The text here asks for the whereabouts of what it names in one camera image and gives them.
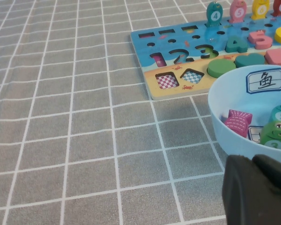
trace number puzzle board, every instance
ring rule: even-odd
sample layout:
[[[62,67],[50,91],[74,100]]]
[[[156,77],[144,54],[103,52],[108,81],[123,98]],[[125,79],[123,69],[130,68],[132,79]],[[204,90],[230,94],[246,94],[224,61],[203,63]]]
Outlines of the number puzzle board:
[[[275,31],[281,27],[281,16],[268,12],[266,19],[252,20],[247,14],[242,23],[229,23],[222,18],[221,25],[206,27],[206,21],[189,22],[131,33],[131,40],[142,69],[147,88],[154,100],[182,97],[209,91],[216,78],[207,73],[214,59],[235,60],[238,55],[266,54],[256,50],[248,41],[250,32],[264,30],[273,39],[270,49],[281,48],[274,40]],[[225,52],[231,36],[248,42],[246,53]]]

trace light blue bowl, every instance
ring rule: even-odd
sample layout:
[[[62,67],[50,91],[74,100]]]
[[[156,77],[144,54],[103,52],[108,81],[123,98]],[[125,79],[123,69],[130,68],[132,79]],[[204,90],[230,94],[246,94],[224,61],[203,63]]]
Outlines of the light blue bowl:
[[[208,105],[215,136],[228,155],[252,159],[264,154],[281,162],[281,150],[258,143],[258,133],[268,123],[272,109],[281,105],[281,66],[247,66],[223,74],[209,90]],[[252,135],[244,138],[225,126],[229,109],[253,114]]]

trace dark gray foreground object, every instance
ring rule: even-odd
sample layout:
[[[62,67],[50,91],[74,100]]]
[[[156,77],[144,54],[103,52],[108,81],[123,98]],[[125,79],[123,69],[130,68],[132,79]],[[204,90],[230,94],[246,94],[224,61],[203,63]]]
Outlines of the dark gray foreground object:
[[[281,163],[228,156],[222,198],[227,225],[281,225]]]

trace green round piece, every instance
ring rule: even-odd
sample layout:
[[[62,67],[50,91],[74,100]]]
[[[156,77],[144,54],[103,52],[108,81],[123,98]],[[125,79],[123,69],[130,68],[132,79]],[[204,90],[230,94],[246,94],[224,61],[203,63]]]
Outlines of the green round piece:
[[[236,69],[236,65],[233,61],[227,59],[218,59],[212,60],[208,64],[207,73],[214,78],[219,78],[224,73],[227,73],[233,69]]]

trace pink number piece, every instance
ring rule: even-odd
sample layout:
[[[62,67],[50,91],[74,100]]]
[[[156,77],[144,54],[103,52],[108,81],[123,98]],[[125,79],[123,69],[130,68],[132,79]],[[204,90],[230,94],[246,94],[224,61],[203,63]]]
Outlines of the pink number piece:
[[[252,44],[255,44],[255,48],[258,50],[268,49],[273,44],[273,39],[266,36],[263,30],[251,32],[248,39]]]

